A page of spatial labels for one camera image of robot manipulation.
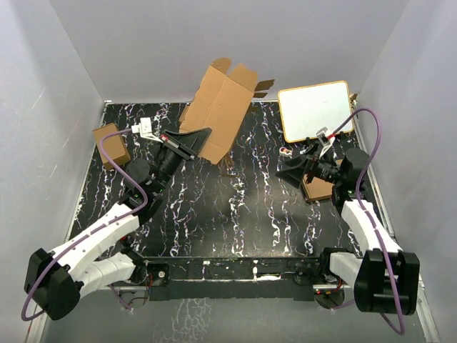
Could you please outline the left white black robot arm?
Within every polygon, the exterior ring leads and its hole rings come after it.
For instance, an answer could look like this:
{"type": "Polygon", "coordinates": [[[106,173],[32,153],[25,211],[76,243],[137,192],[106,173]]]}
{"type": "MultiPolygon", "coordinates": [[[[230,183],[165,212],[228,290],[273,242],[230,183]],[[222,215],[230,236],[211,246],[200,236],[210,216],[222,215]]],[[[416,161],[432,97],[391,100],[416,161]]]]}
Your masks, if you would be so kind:
{"type": "Polygon", "coordinates": [[[24,291],[27,294],[21,318],[28,316],[30,302],[52,320],[71,312],[86,295],[115,282],[139,285],[146,280],[142,257],[131,251],[128,235],[147,223],[159,210],[161,194],[183,161],[193,161],[211,135],[210,128],[177,133],[169,130],[154,136],[134,125],[132,134],[155,141],[154,160],[134,159],[125,168],[110,161],[124,177],[122,197],[91,226],[73,239],[46,251],[36,250],[29,259],[24,291]]]}

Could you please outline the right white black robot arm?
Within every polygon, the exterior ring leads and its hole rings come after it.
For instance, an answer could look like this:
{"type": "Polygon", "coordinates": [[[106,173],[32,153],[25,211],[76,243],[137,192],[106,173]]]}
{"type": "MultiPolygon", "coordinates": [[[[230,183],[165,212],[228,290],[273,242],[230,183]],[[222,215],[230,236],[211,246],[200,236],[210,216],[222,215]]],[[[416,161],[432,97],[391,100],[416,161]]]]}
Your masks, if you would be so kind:
{"type": "Polygon", "coordinates": [[[318,266],[319,277],[329,284],[344,280],[362,312],[412,315],[417,304],[420,262],[416,254],[403,251],[389,236],[372,203],[363,198],[363,169],[368,159],[365,151],[351,148],[337,163],[321,155],[320,146],[314,144],[286,161],[276,176],[296,188],[315,178],[331,183],[331,201],[360,246],[362,257],[326,248],[318,266]]]}

